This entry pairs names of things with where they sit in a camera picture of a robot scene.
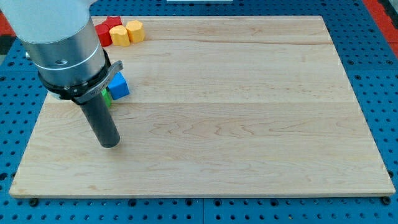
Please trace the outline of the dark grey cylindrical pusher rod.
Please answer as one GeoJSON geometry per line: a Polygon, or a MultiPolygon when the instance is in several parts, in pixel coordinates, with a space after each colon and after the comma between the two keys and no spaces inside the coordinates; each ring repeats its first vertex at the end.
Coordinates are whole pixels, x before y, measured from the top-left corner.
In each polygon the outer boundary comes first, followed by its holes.
{"type": "Polygon", "coordinates": [[[120,142],[120,135],[102,94],[80,105],[91,129],[102,147],[112,148],[120,142]]]}

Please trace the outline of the black flange with grey bracket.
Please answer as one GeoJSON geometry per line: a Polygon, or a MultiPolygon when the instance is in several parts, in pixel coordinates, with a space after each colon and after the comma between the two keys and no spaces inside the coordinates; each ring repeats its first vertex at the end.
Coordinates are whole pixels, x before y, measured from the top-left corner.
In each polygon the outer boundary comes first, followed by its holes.
{"type": "Polygon", "coordinates": [[[108,53],[103,49],[105,64],[104,67],[88,81],[74,86],[57,86],[49,83],[44,76],[38,72],[39,80],[49,92],[55,95],[58,100],[72,100],[78,105],[83,105],[100,94],[112,81],[115,75],[124,67],[122,61],[118,60],[111,64],[108,53]]]}

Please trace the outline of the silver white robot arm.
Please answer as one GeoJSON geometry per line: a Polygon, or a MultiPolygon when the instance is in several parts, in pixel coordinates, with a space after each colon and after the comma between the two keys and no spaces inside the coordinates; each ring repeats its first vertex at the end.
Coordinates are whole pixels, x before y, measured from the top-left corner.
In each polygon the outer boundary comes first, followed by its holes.
{"type": "Polygon", "coordinates": [[[1,0],[1,11],[44,87],[79,105],[99,143],[111,148],[120,135],[101,92],[123,63],[111,63],[101,46],[90,16],[92,4],[92,0],[1,0]]]}

